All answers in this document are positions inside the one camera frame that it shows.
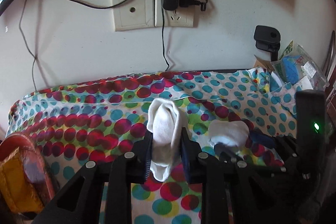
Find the electrical outlet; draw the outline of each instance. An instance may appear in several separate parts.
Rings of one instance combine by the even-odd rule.
[[[155,0],[155,27],[162,27],[161,0]],[[188,8],[179,7],[175,11],[164,10],[165,26],[170,27],[193,27],[195,6]]]
[[[112,5],[123,0],[112,0]],[[130,0],[112,9],[114,31],[154,27],[154,0]]]

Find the bedsheet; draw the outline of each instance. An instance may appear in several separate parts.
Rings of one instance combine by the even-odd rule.
[[[113,161],[130,151],[145,134],[148,107],[154,98],[174,100],[188,115],[192,139],[214,155],[207,133],[214,119],[242,120],[250,130],[295,137],[297,89],[289,84],[270,92],[263,68],[236,73],[123,75],[25,96],[11,108],[7,135],[22,133],[33,138],[63,186],[88,160]],[[274,150],[250,139],[236,153],[246,162],[283,165]],[[132,185],[133,223],[200,223],[201,191],[201,185],[186,183],[181,165],[163,183],[150,174],[144,185]]]

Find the orange object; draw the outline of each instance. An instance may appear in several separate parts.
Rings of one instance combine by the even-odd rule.
[[[21,161],[26,179],[33,184],[44,205],[55,196],[54,186],[48,174],[48,166],[35,143],[22,134],[11,134],[0,144],[0,161],[3,161],[17,147],[20,148]]]
[[[19,148],[0,162],[0,191],[13,213],[39,213],[43,209],[35,188],[25,179]]]

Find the white sock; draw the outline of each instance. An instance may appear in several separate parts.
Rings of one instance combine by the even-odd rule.
[[[153,133],[151,171],[158,181],[165,181],[181,162],[179,145],[187,118],[174,103],[162,98],[153,100],[148,109],[147,129]]]
[[[241,147],[245,145],[249,137],[249,128],[242,121],[220,121],[213,120],[208,128],[209,144],[214,147],[218,143],[230,147]]]

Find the yellow package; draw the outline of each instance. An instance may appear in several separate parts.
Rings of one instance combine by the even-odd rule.
[[[39,213],[43,209],[35,188],[25,179],[19,148],[0,162],[0,191],[13,213]]]

